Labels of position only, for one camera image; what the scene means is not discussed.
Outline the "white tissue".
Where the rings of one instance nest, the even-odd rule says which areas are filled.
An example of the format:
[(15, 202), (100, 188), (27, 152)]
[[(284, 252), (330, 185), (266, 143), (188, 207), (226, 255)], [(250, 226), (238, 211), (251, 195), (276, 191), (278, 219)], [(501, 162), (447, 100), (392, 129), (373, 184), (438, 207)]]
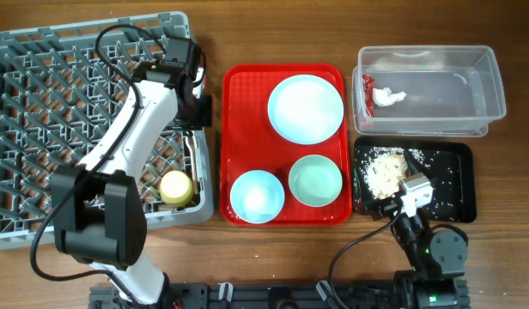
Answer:
[(379, 107), (392, 106), (405, 99), (406, 92), (394, 93), (390, 88), (374, 88), (372, 92), (373, 102)]

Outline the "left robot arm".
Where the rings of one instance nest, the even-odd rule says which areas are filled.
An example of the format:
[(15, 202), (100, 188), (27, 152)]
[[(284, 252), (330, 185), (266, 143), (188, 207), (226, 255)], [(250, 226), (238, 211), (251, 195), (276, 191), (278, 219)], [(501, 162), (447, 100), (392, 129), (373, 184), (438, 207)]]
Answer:
[(141, 62), (129, 77), (127, 101), (98, 146), (78, 166), (60, 165), (51, 176), (57, 250), (107, 276), (126, 307), (182, 305), (143, 250), (147, 220), (137, 182), (168, 124), (183, 131), (190, 155), (199, 150), (212, 104), (201, 94), (202, 54), (192, 39), (169, 39), (162, 59)]

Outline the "red snack wrapper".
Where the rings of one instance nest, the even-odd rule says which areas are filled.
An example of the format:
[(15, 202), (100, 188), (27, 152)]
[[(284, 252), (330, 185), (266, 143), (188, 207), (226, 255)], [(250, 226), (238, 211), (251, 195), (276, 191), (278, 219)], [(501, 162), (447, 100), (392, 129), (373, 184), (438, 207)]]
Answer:
[(363, 75), (362, 85), (363, 85), (363, 90), (364, 90), (366, 111), (369, 117), (373, 117), (374, 115), (374, 100), (373, 100), (374, 78), (369, 75)]

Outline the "yellow plastic cup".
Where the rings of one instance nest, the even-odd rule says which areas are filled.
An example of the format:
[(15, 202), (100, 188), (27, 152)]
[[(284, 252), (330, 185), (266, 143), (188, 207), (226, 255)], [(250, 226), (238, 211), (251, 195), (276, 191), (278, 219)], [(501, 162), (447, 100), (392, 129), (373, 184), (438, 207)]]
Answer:
[(167, 172), (159, 185), (161, 200), (174, 207), (185, 207), (194, 194), (192, 180), (181, 171)]

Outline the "white plastic spoon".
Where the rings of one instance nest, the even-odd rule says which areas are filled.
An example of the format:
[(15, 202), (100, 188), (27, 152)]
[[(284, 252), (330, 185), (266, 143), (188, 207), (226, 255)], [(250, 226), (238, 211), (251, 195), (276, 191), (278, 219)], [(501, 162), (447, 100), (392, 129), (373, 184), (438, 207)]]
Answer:
[(200, 154), (198, 147), (198, 139), (196, 136), (192, 136), (192, 180), (194, 183), (194, 191), (198, 195), (202, 192), (200, 180), (201, 172), (199, 168), (199, 163)]

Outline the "green bowl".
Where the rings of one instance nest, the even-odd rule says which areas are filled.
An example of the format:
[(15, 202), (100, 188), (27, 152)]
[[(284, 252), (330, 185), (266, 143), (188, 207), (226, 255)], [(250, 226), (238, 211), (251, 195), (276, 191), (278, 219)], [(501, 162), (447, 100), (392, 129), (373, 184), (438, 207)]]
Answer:
[(318, 154), (301, 157), (289, 171), (289, 189), (297, 201), (320, 208), (334, 202), (343, 177), (334, 161)]

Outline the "pink plastic fork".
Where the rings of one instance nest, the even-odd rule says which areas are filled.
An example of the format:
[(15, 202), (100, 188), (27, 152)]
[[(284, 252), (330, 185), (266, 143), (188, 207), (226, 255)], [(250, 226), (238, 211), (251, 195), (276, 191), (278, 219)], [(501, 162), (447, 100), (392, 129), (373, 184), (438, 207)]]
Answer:
[(186, 136), (185, 137), (185, 145), (188, 149), (188, 153), (190, 156), (190, 162), (191, 167), (195, 167), (196, 165), (196, 156), (195, 156), (195, 139), (194, 136)]

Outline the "leftover rice food waste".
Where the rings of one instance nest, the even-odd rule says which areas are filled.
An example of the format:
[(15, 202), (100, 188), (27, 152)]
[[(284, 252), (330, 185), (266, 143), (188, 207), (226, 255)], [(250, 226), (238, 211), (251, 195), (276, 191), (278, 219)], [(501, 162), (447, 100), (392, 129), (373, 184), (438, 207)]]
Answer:
[(424, 209), (437, 220), (453, 220), (458, 216), (462, 202), (459, 169), (459, 156), (453, 152), (357, 146), (355, 212), (365, 214), (364, 202), (391, 196), (398, 191), (400, 180), (417, 171), (425, 173), (435, 188), (433, 202)]

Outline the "small light blue saucer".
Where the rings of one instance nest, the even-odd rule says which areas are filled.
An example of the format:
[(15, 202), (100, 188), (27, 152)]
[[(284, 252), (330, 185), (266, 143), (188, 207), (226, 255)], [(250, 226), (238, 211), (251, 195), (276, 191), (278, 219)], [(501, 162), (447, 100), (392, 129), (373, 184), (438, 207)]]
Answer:
[(234, 181), (229, 202), (241, 220), (264, 224), (275, 219), (282, 211), (285, 192), (279, 179), (272, 173), (251, 170)]

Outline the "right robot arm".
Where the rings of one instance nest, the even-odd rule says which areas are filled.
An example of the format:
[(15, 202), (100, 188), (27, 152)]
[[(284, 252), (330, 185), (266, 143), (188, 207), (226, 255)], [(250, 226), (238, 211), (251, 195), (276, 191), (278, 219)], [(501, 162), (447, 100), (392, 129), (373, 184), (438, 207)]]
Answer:
[(421, 209), (402, 214), (390, 230), (410, 262), (390, 282), (370, 283), (369, 297), (379, 308), (469, 308), (465, 274), (469, 240), (450, 224), (430, 226)]

